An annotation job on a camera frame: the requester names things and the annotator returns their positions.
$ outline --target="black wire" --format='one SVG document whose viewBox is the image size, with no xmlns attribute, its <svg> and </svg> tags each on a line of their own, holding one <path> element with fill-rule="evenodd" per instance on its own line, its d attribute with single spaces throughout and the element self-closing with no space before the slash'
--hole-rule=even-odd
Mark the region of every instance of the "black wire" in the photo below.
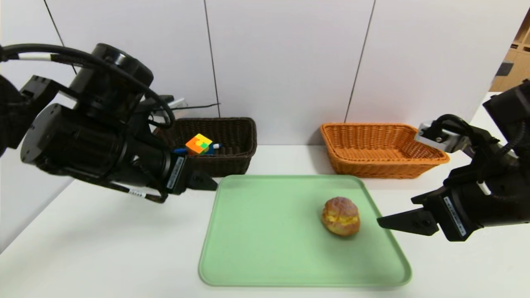
<svg viewBox="0 0 530 298">
<path fill-rule="evenodd" d="M 202 109 L 202 108 L 209 108 L 209 107 L 214 107 L 214 106 L 218 106 L 220 105 L 220 103 L 212 103 L 212 104 L 208 104 L 206 106 L 191 106 L 191 107 L 183 107 L 183 108 L 171 108 L 171 110 L 175 111 L 175 110 L 189 110 L 189 109 Z M 156 112 L 156 111 L 163 111 L 162 109 L 153 109 L 151 110 L 151 112 Z"/>
<path fill-rule="evenodd" d="M 165 189 L 164 186 L 162 186 L 160 184 L 160 182 L 158 181 L 158 179 L 156 179 L 153 174 L 150 172 L 150 170 L 148 170 L 147 168 L 145 168 L 143 165 L 142 165 L 142 162 L 140 159 L 136 159 L 132 162 L 132 165 L 138 169 L 140 169 L 140 171 L 149 178 L 149 180 L 151 180 L 151 183 L 153 184 L 153 186 L 155 187 L 156 190 L 158 190 L 158 192 L 160 192 L 160 196 L 154 196 L 154 195 L 148 195 L 149 197 L 146 196 L 146 199 L 149 199 L 151 201 L 155 201 L 157 203 L 163 203 L 166 201 L 167 197 L 168 197 L 168 193 L 167 193 L 167 190 Z"/>
<path fill-rule="evenodd" d="M 75 178 L 77 180 L 81 180 L 81 181 L 84 181 L 84 182 L 87 182 L 87 183 L 90 183 L 90 184 L 94 184 L 94 185 L 97 185 L 97 186 L 101 186 L 101 187 L 105 187 L 105 188 L 109 188 L 109 189 L 113 189 L 113 190 L 129 193 L 129 188 L 127 188 L 125 186 L 118 185 L 118 184 L 114 184 L 112 182 L 108 182 L 108 181 L 105 181 L 105 180 L 102 180 L 102 179 L 93 178 L 93 177 L 90 177 L 88 175 L 75 173 L 75 172 L 68 172 L 68 175 L 70 175 L 72 178 Z"/>
<path fill-rule="evenodd" d="M 486 164 L 482 167 L 480 172 L 478 173 L 477 181 L 479 183 L 484 182 L 484 172 L 496 161 L 501 159 L 504 155 L 506 155 L 510 150 L 515 148 L 525 137 L 526 134 L 526 121 L 521 122 L 521 126 L 519 130 L 517 131 L 517 135 L 510 141 L 508 144 L 504 145 L 499 151 L 495 152 L 492 158 L 490 158 Z"/>
<path fill-rule="evenodd" d="M 451 122 L 453 122 L 454 124 L 457 124 L 458 126 L 460 126 L 466 133 L 467 137 L 470 138 L 471 140 L 471 143 L 473 144 L 473 139 L 474 139 L 474 135 L 475 133 L 473 132 L 473 128 L 471 127 L 471 125 L 469 125 L 469 123 L 467 123 L 464 119 L 456 116 L 456 115 L 453 115 L 453 114 L 445 114 L 445 115 L 441 115 L 440 117 L 438 117 L 438 119 L 436 119 L 436 121 L 442 123 L 443 121 L 446 121 L 446 120 L 449 120 Z"/>
<path fill-rule="evenodd" d="M 130 74 L 123 71 L 121 68 L 119 68 L 115 64 L 107 63 L 105 60 L 92 56 L 86 52 L 76 50 L 73 48 L 67 48 L 62 46 L 55 46 L 55 45 L 44 45 L 40 43 L 23 43 L 19 45 L 10 45 L 3 48 L 3 54 L 5 57 L 7 57 L 8 60 L 11 59 L 18 59 L 18 55 L 26 52 L 47 52 L 47 53 L 53 53 L 53 54 L 61 54 L 73 58 L 79 58 L 82 59 L 90 64 L 100 66 L 103 69 L 118 74 L 128 81 L 132 82 L 136 85 L 137 88 L 140 89 L 140 91 L 144 92 L 146 94 L 146 98 L 153 98 L 156 100 L 160 106 L 163 108 L 163 110 L 167 113 L 167 116 L 169 118 L 169 121 L 167 123 L 159 123 L 154 122 L 151 120 L 148 120 L 147 122 L 149 124 L 152 124 L 157 127 L 163 127 L 163 128 L 170 128 L 174 121 L 175 116 L 171 112 L 171 108 L 167 105 L 167 103 L 160 98 L 158 94 L 156 94 L 153 90 L 151 90 L 148 86 L 144 85 L 142 82 L 131 76 Z"/>
<path fill-rule="evenodd" d="M 72 66 L 77 67 L 83 67 L 83 68 L 95 68 L 94 65 L 88 63 L 84 59 L 70 57 L 66 55 L 61 54 L 51 54 L 50 59 L 52 62 L 62 63 L 62 64 L 68 64 Z"/>
</svg>

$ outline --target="barcode label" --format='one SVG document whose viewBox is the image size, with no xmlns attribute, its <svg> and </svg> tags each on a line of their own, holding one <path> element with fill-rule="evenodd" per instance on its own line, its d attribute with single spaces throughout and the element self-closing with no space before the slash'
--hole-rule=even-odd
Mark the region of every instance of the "barcode label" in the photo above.
<svg viewBox="0 0 530 298">
<path fill-rule="evenodd" d="M 183 163 L 184 158 L 179 156 L 179 158 L 176 159 L 175 166 L 173 167 L 173 171 L 171 172 L 171 176 L 167 181 L 167 188 L 173 189 L 173 186 L 175 186 L 176 179 L 179 177 L 180 169 L 182 168 Z"/>
<path fill-rule="evenodd" d="M 451 217 L 453 218 L 453 221 L 456 224 L 456 227 L 458 228 L 458 231 L 460 232 L 460 235 L 465 236 L 466 231 L 464 228 L 464 224 L 462 224 L 462 221 L 460 220 L 460 217 L 456 213 L 455 207 L 453 206 L 453 203 L 451 203 L 451 200 L 449 197 L 444 197 L 445 205 L 447 205 L 447 208 L 449 209 L 449 213 L 451 214 Z"/>
<path fill-rule="evenodd" d="M 129 189 L 129 194 L 142 198 L 145 198 L 145 196 L 147 195 L 145 192 L 141 192 L 136 189 Z"/>
</svg>

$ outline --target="table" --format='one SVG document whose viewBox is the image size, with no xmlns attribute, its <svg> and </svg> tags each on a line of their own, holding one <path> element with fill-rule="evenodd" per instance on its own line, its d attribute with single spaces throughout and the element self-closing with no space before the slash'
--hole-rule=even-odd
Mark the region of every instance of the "table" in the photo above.
<svg viewBox="0 0 530 298">
<path fill-rule="evenodd" d="M 477 114 L 480 123 L 493 129 Z M 449 164 L 412 180 L 363 179 L 383 215 L 415 208 Z M 332 174 L 323 146 L 258 146 L 248 174 Z M 393 232 L 413 271 L 399 288 L 210 287 L 197 273 L 214 192 L 188 190 L 165 204 L 83 182 L 66 188 L 0 255 L 0 297 L 520 297 L 527 289 L 525 225 L 482 229 L 463 243 Z"/>
</svg>

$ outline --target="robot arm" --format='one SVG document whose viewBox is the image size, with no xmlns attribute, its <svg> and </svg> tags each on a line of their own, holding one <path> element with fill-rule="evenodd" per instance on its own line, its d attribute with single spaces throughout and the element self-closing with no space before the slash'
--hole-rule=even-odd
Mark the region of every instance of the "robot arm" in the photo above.
<svg viewBox="0 0 530 298">
<path fill-rule="evenodd" d="M 483 227 L 530 222 L 530 82 L 484 103 L 508 144 L 454 115 L 420 126 L 416 140 L 448 153 L 464 151 L 469 165 L 454 169 L 437 190 L 413 197 L 422 208 L 378 218 L 381 227 L 465 241 Z"/>
<path fill-rule="evenodd" d="M 24 56 L 31 52 L 50 54 Z M 210 177 L 193 170 L 185 155 L 173 153 L 151 133 L 149 124 L 164 128 L 173 124 L 167 104 L 172 97 L 153 92 L 148 87 L 152 72 L 127 53 L 102 43 L 91 54 L 22 44 L 0 47 L 0 58 L 2 62 L 44 58 L 83 67 L 69 87 L 33 76 L 18 91 L 0 76 L 0 153 L 6 147 L 17 148 L 25 136 L 22 162 L 157 203 L 186 188 L 217 188 Z M 75 100 L 76 106 L 47 106 L 59 92 Z M 166 123 L 149 120 L 151 112 L 160 108 Z M 121 184 L 150 187 L 160 195 Z"/>
</svg>

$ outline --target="basket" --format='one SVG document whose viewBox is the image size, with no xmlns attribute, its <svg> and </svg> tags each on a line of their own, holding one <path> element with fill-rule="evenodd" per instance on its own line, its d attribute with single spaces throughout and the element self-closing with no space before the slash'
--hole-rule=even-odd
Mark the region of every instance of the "basket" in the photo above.
<svg viewBox="0 0 530 298">
<path fill-rule="evenodd" d="M 416 178 L 447 163 L 444 152 L 416 142 L 404 124 L 328 123 L 320 127 L 337 174 L 364 178 Z"/>
<path fill-rule="evenodd" d="M 171 149 L 184 148 L 197 134 L 221 144 L 214 155 L 192 155 L 194 169 L 212 177 L 245 174 L 256 152 L 256 124 L 251 118 L 178 119 L 168 129 L 157 129 L 155 136 Z"/>
</svg>

